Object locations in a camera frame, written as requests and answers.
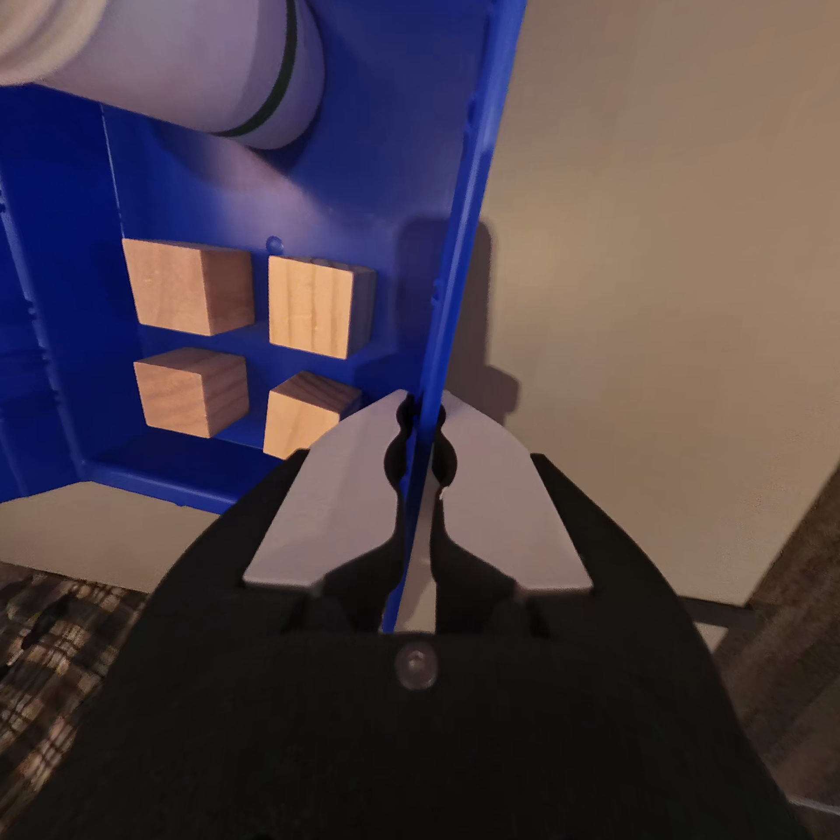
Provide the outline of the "person's plaid shirt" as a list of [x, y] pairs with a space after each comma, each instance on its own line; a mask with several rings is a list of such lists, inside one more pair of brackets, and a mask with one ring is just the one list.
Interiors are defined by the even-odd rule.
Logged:
[[2, 563], [2, 838], [67, 757], [149, 599]]

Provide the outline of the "grey table frame bar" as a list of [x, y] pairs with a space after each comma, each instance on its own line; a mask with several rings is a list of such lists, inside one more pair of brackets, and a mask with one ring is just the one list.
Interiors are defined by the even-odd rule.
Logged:
[[679, 596], [679, 601], [694, 623], [741, 631], [754, 631], [761, 625], [760, 616], [748, 605], [714, 602], [685, 595]]

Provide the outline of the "blue plastic bin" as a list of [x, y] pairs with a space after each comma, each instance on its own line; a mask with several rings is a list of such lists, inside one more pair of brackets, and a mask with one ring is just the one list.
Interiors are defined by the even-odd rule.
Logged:
[[[415, 395], [428, 452], [526, 2], [312, 2], [327, 60], [284, 150], [36, 86], [2, 90], [2, 502], [80, 481], [222, 513], [274, 467], [270, 388], [311, 370], [364, 404]], [[257, 321], [216, 337], [139, 324], [122, 237], [227, 246]], [[372, 342], [346, 361], [268, 340], [268, 259], [378, 274]], [[181, 346], [245, 357], [248, 415], [211, 439], [147, 427], [133, 363]]]

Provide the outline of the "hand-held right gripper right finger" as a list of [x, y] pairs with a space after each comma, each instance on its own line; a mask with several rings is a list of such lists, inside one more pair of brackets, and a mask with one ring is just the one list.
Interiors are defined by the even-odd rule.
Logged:
[[529, 451], [504, 426], [443, 393], [429, 539], [439, 634], [479, 634], [495, 613], [585, 595], [592, 578]]

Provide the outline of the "wooden cube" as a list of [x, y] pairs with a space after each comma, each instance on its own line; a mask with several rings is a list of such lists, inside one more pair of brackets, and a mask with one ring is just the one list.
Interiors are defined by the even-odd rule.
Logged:
[[124, 238], [122, 252], [141, 325], [212, 337], [256, 322], [247, 250]]
[[249, 412], [241, 355], [183, 348], [137, 360], [133, 370], [150, 427], [212, 438]]
[[268, 258], [269, 342], [345, 361], [370, 341], [377, 272], [336, 261]]
[[359, 409], [362, 390], [320, 374], [302, 371], [268, 393], [263, 451], [287, 459], [310, 448]]

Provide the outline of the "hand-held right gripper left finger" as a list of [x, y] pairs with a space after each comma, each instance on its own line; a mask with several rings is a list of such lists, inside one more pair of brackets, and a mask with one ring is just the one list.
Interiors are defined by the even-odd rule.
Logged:
[[377, 632], [405, 570], [412, 425], [413, 397], [397, 390], [311, 446], [243, 583], [332, 599], [353, 628]]

